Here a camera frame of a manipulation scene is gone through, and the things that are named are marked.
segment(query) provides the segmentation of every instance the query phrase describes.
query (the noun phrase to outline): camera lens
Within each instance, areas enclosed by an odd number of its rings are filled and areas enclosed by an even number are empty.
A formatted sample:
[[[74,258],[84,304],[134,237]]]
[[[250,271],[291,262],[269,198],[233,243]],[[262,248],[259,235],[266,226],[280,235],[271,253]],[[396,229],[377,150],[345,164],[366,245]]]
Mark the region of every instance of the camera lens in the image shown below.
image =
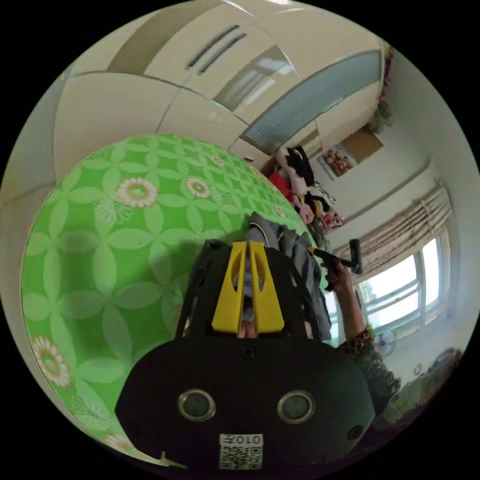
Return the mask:
[[[187,420],[205,422],[215,415],[214,399],[203,390],[193,388],[178,397],[178,410]]]
[[[284,395],[278,402],[278,416],[288,424],[301,424],[314,413],[313,397],[302,390],[294,390]]]

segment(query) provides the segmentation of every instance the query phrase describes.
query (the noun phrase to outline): printed label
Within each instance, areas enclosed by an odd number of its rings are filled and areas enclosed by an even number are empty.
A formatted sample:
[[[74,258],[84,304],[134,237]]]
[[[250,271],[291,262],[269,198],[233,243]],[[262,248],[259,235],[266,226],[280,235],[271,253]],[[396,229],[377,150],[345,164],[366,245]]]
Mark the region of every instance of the printed label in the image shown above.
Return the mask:
[[[220,462],[223,470],[260,470],[264,453],[264,436],[220,434]]]

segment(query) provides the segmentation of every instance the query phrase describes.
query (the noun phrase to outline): yellow bracket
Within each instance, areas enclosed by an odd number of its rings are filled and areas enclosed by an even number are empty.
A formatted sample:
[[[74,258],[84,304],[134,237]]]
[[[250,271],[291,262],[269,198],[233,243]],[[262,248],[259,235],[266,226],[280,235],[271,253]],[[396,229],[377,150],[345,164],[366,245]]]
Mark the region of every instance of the yellow bracket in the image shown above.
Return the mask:
[[[253,312],[257,335],[281,332],[285,326],[274,279],[270,272],[265,246],[259,241],[232,244],[211,326],[216,332],[237,334],[244,308],[247,244],[251,264]]]
[[[236,334],[240,330],[242,311],[244,309],[245,259],[247,242],[236,241],[231,246],[230,260],[225,272],[225,278],[216,304],[215,314],[211,323],[216,332]],[[234,288],[238,276],[237,289]]]
[[[265,246],[260,241],[251,241],[249,246],[256,333],[260,335],[281,332],[285,322]],[[262,289],[260,289],[259,279],[262,282]]]

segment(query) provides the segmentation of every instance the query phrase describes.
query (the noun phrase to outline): qr code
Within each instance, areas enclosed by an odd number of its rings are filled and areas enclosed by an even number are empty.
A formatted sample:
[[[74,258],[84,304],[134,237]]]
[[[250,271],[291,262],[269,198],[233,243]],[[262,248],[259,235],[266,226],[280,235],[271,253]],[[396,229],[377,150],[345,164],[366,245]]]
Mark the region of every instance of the qr code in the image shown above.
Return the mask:
[[[220,446],[220,468],[224,470],[260,470],[263,447]]]

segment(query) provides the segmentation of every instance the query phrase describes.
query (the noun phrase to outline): leopard print sleeve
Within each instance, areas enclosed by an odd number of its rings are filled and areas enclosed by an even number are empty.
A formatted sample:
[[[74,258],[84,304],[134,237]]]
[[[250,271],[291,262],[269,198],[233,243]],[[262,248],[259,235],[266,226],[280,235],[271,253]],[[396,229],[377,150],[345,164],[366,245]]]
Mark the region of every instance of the leopard print sleeve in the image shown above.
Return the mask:
[[[348,355],[363,371],[373,400],[376,415],[380,415],[390,399],[399,392],[402,381],[386,367],[375,350],[374,338],[368,328],[355,338],[345,341],[338,349]]]

